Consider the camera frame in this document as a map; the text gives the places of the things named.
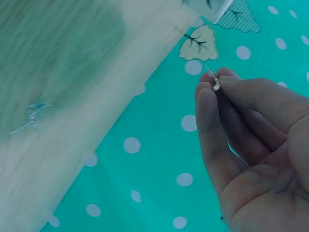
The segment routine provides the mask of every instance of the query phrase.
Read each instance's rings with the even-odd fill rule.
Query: polka dot tablecloth
[[[235,0],[216,25],[199,18],[136,89],[42,232],[226,231],[200,155],[195,86],[207,63],[308,96],[308,11],[305,0]]]

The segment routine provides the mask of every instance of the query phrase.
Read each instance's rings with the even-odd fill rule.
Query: silver earring
[[[215,81],[215,85],[212,87],[212,90],[213,91],[218,91],[221,86],[219,84],[219,79],[217,78],[217,75],[212,71],[210,70],[207,65],[205,65],[206,69],[207,69],[207,73],[209,74],[209,76],[213,77],[214,78],[214,81]]]

